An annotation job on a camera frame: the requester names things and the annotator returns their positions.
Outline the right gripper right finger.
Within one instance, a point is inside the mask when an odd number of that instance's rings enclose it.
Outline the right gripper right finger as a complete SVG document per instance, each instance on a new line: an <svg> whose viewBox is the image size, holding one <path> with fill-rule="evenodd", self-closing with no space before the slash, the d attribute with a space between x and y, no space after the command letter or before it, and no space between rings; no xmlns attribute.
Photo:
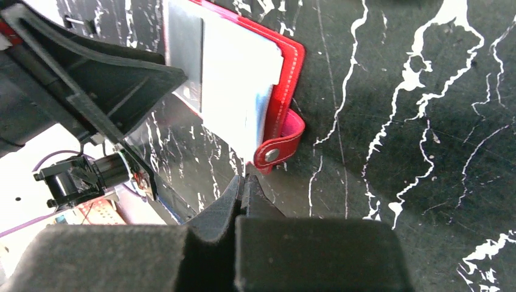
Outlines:
<svg viewBox="0 0 516 292"><path fill-rule="evenodd" d="M285 216L246 177L235 219L238 291L413 291L396 233L384 223Z"/></svg>

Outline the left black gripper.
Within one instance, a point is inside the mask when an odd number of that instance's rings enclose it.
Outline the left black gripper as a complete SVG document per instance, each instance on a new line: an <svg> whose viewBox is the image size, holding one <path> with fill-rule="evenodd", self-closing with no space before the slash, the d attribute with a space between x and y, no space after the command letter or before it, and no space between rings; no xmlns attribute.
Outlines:
<svg viewBox="0 0 516 292"><path fill-rule="evenodd" d="M127 137L186 81L162 55L73 33L27 4L1 5L1 157L59 123L81 143Z"/></svg>

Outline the red card holder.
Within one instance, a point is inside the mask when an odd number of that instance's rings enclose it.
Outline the red card holder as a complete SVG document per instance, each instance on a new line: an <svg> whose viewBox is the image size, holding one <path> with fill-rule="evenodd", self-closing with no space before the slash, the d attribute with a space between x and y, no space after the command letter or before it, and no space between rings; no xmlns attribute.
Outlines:
<svg viewBox="0 0 516 292"><path fill-rule="evenodd" d="M168 2L188 2L204 23L195 114L244 164L271 172L295 154L305 130L290 107L303 45L210 1L165 1L164 8Z"/></svg>

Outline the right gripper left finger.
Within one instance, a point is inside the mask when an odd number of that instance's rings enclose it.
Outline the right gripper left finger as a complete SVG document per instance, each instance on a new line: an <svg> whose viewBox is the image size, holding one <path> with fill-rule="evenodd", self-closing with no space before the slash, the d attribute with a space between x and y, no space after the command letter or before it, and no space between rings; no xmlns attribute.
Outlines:
<svg viewBox="0 0 516 292"><path fill-rule="evenodd" d="M52 225L2 291L233 291L244 179L182 225Z"/></svg>

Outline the black credit card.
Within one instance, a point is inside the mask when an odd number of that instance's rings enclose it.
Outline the black credit card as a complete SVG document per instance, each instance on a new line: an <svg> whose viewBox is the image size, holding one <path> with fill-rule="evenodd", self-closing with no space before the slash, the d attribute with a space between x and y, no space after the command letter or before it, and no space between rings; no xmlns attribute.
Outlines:
<svg viewBox="0 0 516 292"><path fill-rule="evenodd" d="M168 2L163 12L167 65L179 68L187 80L174 90L197 114L201 109L203 19L190 11L188 2Z"/></svg>

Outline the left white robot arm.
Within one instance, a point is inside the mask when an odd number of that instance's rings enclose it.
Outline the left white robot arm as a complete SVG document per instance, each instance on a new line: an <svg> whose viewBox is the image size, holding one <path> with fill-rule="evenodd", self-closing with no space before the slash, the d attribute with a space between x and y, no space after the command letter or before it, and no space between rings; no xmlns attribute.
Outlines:
<svg viewBox="0 0 516 292"><path fill-rule="evenodd" d="M52 194L48 207L76 207L131 179L155 197L155 172L126 138L187 77L160 54L71 29L71 19L61 27L22 1L1 2L1 155L59 123L81 145L99 137L121 150L96 160L80 152L36 168L34 179Z"/></svg>

